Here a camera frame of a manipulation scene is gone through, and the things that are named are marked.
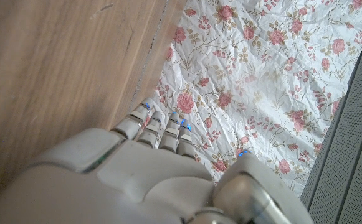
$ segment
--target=wrinkled fabric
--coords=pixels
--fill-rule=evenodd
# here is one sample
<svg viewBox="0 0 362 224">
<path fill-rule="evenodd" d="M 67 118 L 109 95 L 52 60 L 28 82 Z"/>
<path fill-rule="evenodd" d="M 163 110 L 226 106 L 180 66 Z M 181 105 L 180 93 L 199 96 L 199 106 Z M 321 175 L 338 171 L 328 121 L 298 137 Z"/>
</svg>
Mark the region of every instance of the wrinkled fabric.
<svg viewBox="0 0 362 224">
<path fill-rule="evenodd" d="M 300 196 L 362 51 L 362 0 L 189 0 L 154 93 L 218 181 L 244 150 Z"/>
</svg>

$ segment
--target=wood grain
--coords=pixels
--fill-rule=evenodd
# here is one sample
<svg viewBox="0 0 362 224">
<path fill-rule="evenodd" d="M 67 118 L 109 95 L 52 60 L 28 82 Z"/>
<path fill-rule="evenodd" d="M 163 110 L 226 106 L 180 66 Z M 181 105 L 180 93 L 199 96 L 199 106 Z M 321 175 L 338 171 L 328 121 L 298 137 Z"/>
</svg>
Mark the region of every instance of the wood grain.
<svg viewBox="0 0 362 224">
<path fill-rule="evenodd" d="M 0 1 L 0 192 L 35 155 L 152 94 L 184 2 Z"/>
</svg>

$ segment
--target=leaf pattern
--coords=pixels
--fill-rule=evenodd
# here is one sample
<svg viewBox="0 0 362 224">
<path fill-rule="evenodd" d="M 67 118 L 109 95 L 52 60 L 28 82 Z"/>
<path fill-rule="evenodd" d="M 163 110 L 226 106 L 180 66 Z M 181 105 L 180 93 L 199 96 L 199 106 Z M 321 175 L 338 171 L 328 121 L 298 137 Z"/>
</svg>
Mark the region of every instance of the leaf pattern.
<svg viewBox="0 0 362 224">
<path fill-rule="evenodd" d="M 362 51 L 362 0 L 189 0 L 154 99 L 218 181 L 248 150 L 300 196 Z"/>
</svg>

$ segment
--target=white fabric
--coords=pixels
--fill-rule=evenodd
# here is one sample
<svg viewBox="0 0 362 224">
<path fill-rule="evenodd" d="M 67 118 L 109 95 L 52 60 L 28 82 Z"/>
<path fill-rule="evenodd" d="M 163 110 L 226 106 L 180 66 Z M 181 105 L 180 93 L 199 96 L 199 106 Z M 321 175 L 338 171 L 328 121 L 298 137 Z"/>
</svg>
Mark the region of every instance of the white fabric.
<svg viewBox="0 0 362 224">
<path fill-rule="evenodd" d="M 362 50 L 362 0 L 189 0 L 154 94 L 218 181 L 243 150 L 300 196 Z"/>
</svg>

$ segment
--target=floral bedsheet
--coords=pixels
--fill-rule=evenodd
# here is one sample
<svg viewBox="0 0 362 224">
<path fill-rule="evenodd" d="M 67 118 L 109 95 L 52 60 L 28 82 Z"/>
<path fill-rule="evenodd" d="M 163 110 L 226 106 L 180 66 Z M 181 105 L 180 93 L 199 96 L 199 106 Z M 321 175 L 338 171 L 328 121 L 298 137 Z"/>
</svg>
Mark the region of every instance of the floral bedsheet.
<svg viewBox="0 0 362 224">
<path fill-rule="evenodd" d="M 218 181 L 249 150 L 300 196 L 362 50 L 362 0 L 189 0 L 154 93 Z"/>
</svg>

